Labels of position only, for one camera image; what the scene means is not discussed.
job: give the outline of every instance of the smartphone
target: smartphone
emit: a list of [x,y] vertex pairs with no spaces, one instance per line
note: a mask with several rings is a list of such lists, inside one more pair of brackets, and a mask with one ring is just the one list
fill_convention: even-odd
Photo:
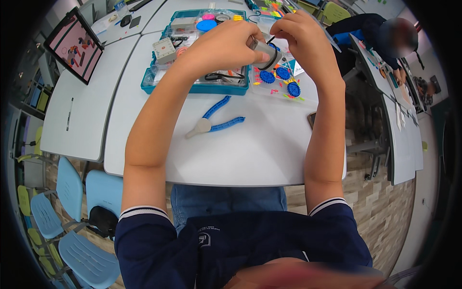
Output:
[[310,113],[310,115],[308,115],[307,118],[308,122],[310,123],[311,129],[313,129],[313,126],[315,125],[316,112]]
[[138,16],[137,18],[132,19],[132,22],[130,23],[129,29],[132,28],[132,27],[135,27],[138,24],[140,24],[140,21],[141,21],[141,16]]

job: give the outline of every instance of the printed logo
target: printed logo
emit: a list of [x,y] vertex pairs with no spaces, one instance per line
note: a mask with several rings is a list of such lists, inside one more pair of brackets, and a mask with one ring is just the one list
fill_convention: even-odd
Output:
[[199,248],[210,246],[210,235],[207,233],[199,233]]

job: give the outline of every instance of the gray plastic part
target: gray plastic part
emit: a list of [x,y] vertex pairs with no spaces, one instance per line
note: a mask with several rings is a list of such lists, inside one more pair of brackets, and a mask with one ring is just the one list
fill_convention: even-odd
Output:
[[170,27],[172,29],[185,29],[194,26],[196,19],[197,17],[175,18],[170,24]]
[[273,68],[276,66],[276,64],[278,64],[278,61],[281,60],[281,58],[282,58],[282,54],[280,52],[276,51],[276,49],[274,49],[274,47],[271,47],[268,44],[266,44],[264,42],[261,42],[261,41],[258,41],[256,39],[254,39],[253,42],[250,44],[250,49],[262,51],[262,52],[269,55],[269,61],[268,62],[265,62],[265,63],[252,63],[253,66],[255,66],[256,68],[259,68],[259,69],[264,69],[266,66],[268,66],[268,68],[265,69],[268,72],[272,72]]
[[211,128],[212,125],[210,124],[210,121],[203,117],[197,122],[196,127],[186,134],[186,138],[188,139],[195,135],[206,133],[210,131]]
[[166,64],[176,59],[176,50],[170,38],[164,38],[152,44],[152,50],[159,64]]

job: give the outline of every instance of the computer mouse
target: computer mouse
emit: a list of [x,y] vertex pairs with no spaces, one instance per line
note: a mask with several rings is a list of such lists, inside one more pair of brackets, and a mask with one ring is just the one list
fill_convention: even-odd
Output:
[[130,21],[132,21],[132,15],[125,15],[120,21],[120,27],[127,26],[130,23]]

